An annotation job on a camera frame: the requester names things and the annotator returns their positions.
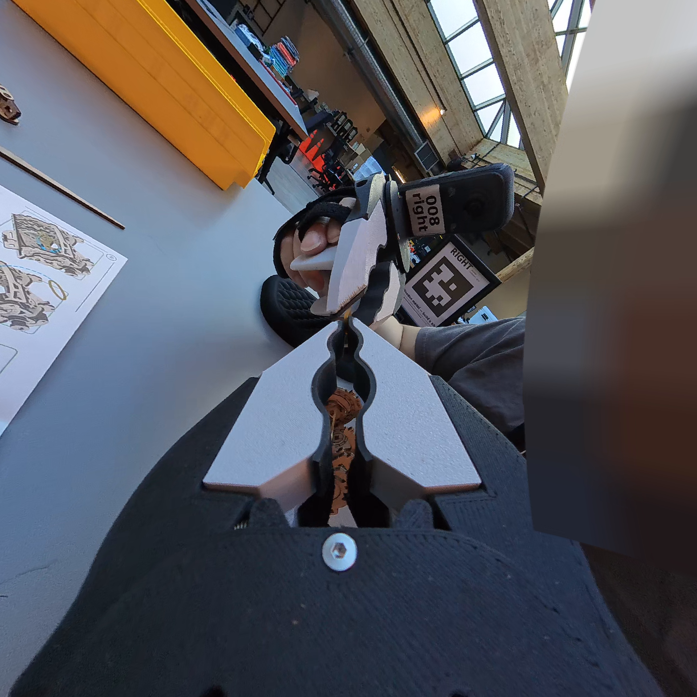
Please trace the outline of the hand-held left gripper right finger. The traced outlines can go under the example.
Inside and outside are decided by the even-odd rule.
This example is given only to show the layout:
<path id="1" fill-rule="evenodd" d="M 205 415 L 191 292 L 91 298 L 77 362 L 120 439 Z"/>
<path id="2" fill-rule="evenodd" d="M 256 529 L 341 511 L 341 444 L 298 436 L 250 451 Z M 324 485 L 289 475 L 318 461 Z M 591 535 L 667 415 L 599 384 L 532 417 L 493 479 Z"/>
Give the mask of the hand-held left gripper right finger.
<path id="1" fill-rule="evenodd" d="M 362 400 L 348 505 L 359 527 L 388 527 L 412 500 L 482 486 L 431 376 L 357 318 L 348 320 L 353 389 Z"/>

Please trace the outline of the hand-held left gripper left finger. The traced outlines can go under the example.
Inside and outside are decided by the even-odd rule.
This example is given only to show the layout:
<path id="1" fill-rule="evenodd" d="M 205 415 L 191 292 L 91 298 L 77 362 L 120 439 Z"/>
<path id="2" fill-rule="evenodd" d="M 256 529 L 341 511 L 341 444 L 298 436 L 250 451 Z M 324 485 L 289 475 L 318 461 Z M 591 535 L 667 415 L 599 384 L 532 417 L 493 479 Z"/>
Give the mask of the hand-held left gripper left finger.
<path id="1" fill-rule="evenodd" d="M 207 489 L 271 498 L 298 525 L 327 527 L 333 507 L 330 416 L 345 326 L 335 321 L 267 368 L 204 476 Z"/>

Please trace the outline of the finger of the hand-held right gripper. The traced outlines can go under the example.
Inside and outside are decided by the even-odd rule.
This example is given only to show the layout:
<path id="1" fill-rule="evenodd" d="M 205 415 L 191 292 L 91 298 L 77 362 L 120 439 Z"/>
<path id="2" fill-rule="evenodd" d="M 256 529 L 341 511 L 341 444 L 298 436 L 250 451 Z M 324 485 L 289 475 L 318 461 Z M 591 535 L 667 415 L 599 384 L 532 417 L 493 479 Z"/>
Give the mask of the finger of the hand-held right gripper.
<path id="1" fill-rule="evenodd" d="M 392 317 L 401 307 L 405 274 L 394 261 L 378 263 L 371 271 L 367 289 L 354 310 L 354 318 L 366 326 Z"/>
<path id="2" fill-rule="evenodd" d="M 367 290 L 379 249 L 386 247 L 387 240 L 381 201 L 367 219 L 345 223 L 338 244 L 310 258 L 311 270 L 330 271 L 326 297 L 311 306 L 311 313 L 328 317 L 356 302 Z"/>

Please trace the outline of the wooden mechanical model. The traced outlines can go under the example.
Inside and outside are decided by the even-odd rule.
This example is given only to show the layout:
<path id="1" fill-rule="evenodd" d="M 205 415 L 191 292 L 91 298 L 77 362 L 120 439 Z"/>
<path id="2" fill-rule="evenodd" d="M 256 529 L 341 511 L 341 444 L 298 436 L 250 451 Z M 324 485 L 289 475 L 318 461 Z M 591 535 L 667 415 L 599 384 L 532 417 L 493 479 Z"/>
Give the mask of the wooden mechanical model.
<path id="1" fill-rule="evenodd" d="M 355 420 L 362 400 L 353 390 L 338 387 L 330 396 L 326 410 L 332 427 L 332 466 L 335 478 L 330 526 L 356 527 L 348 507 L 348 474 L 355 456 Z"/>

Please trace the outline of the person's right forearm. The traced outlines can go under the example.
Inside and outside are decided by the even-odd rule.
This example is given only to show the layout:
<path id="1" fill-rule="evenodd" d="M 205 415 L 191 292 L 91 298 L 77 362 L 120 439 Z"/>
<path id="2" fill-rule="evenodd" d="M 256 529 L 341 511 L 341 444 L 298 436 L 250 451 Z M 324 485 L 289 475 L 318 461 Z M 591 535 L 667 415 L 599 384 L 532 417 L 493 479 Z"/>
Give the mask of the person's right forearm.
<path id="1" fill-rule="evenodd" d="M 407 326 L 390 317 L 371 329 L 445 380 L 518 450 L 525 449 L 525 317 L 448 327 Z"/>

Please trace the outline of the person's right hand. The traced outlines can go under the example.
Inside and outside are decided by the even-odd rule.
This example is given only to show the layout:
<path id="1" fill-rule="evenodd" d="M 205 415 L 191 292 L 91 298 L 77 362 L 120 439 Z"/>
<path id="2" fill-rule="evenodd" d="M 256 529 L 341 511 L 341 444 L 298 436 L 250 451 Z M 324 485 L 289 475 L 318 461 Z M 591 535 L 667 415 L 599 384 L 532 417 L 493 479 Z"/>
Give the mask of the person's right hand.
<path id="1" fill-rule="evenodd" d="M 296 257 L 315 256 L 327 246 L 338 243 L 342 225 L 334 219 L 319 218 L 306 231 L 302 240 L 298 230 L 287 233 L 280 244 L 280 260 L 285 274 L 301 288 L 310 288 L 318 296 L 325 296 L 329 284 L 330 272 L 324 270 L 292 270 L 290 268 Z"/>

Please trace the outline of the black quilted wrist rest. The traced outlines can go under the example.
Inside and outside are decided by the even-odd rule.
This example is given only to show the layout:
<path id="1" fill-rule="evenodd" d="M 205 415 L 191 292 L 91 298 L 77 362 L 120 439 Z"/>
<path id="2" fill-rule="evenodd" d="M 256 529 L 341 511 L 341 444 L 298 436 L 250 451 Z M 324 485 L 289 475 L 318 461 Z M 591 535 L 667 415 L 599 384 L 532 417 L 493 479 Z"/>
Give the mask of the black quilted wrist rest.
<path id="1" fill-rule="evenodd" d="M 261 313 L 271 330 L 293 349 L 306 342 L 327 325 L 336 323 L 311 312 L 316 298 L 292 280 L 277 274 L 262 284 Z"/>

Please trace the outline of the skylight window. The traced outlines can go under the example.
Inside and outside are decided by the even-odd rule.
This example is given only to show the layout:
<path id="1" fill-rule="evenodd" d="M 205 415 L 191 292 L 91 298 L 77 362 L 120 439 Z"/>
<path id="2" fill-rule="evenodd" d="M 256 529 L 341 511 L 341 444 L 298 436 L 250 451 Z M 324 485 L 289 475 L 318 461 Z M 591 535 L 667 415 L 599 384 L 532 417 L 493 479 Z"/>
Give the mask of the skylight window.
<path id="1" fill-rule="evenodd" d="M 547 3 L 569 89 L 588 30 L 592 1 Z M 482 134 L 494 141 L 523 149 L 521 134 L 505 97 L 474 2 L 427 1 L 426 6 Z"/>

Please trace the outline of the background desk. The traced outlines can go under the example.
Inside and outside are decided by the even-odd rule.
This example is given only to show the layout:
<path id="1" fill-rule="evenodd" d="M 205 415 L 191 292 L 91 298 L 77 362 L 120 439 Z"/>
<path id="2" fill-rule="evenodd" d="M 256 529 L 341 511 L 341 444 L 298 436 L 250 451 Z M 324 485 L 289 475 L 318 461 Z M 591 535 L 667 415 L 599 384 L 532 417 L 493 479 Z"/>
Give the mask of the background desk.
<path id="1" fill-rule="evenodd" d="M 202 21 L 207 31 L 214 37 L 221 50 L 234 62 L 233 76 L 242 74 L 242 87 L 246 90 L 251 84 L 254 88 L 249 96 L 268 118 L 283 121 L 292 133 L 304 141 L 308 137 L 304 121 L 297 104 L 266 66 L 254 57 L 251 50 L 238 37 L 220 14 L 207 1 L 185 1 L 188 8 Z"/>

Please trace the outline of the yellow plastic bin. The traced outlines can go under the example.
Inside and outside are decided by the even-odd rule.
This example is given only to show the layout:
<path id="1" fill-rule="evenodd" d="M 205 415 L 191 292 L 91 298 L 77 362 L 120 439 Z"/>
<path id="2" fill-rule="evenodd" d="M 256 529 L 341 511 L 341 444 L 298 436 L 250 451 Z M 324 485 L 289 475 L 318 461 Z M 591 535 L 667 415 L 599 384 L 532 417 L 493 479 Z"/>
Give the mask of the yellow plastic bin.
<path id="1" fill-rule="evenodd" d="M 166 1 L 16 1 L 221 189 L 246 187 L 275 127 Z"/>

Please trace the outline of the white instruction booklet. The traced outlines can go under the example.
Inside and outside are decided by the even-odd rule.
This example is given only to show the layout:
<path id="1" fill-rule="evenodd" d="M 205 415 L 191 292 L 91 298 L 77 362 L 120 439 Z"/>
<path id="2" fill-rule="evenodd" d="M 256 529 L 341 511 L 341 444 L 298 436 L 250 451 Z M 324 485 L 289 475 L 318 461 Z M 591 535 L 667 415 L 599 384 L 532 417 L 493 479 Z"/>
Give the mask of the white instruction booklet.
<path id="1" fill-rule="evenodd" d="M 1 187 L 1 432 L 126 262 Z"/>

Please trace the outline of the thin wooden stick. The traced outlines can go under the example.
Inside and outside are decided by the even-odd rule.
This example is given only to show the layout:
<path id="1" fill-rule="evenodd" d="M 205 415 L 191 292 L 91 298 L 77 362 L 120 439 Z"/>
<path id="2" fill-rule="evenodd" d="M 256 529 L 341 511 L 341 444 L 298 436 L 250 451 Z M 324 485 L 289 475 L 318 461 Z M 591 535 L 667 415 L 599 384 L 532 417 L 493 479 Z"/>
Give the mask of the thin wooden stick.
<path id="1" fill-rule="evenodd" d="M 62 195 L 66 196 L 67 198 L 74 201 L 75 203 L 81 205 L 86 210 L 94 213 L 95 215 L 99 216 L 103 220 L 106 220 L 110 224 L 113 224 L 118 229 L 120 229 L 122 231 L 126 229 L 122 223 L 118 222 L 111 215 L 105 213 L 100 208 L 96 207 L 95 205 L 92 205 L 90 202 L 88 202 L 87 200 L 85 200 L 81 196 L 77 195 L 76 193 L 74 193 L 73 191 L 68 189 L 67 187 L 63 186 L 55 179 L 49 177 L 47 174 L 43 173 L 41 170 L 38 170 L 34 166 L 30 165 L 30 163 L 28 163 L 25 160 L 23 160 L 22 158 L 18 157 L 12 151 L 6 149 L 3 146 L 1 146 L 1 159 L 9 162 L 10 164 L 14 165 L 19 170 L 22 170 L 23 172 L 29 174 L 34 179 L 39 180 L 40 182 L 51 187 L 52 189 L 56 190 L 57 192 L 60 192 Z"/>

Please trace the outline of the wooden beam post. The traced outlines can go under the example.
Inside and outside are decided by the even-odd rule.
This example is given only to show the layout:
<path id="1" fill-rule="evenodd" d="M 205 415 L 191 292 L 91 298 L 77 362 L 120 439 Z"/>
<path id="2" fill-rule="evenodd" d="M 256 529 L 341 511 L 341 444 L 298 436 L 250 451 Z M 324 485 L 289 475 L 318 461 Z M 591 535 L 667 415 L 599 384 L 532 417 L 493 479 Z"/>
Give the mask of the wooden beam post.
<path id="1" fill-rule="evenodd" d="M 497 279 L 501 283 L 505 283 L 508 280 L 510 280 L 511 278 L 518 275 L 519 273 L 527 270 L 533 262 L 534 251 L 535 251 L 534 247 L 528 249 L 520 257 L 516 258 L 509 265 L 507 265 L 505 268 L 503 268 L 502 270 L 497 272 L 497 274 L 496 274 Z"/>

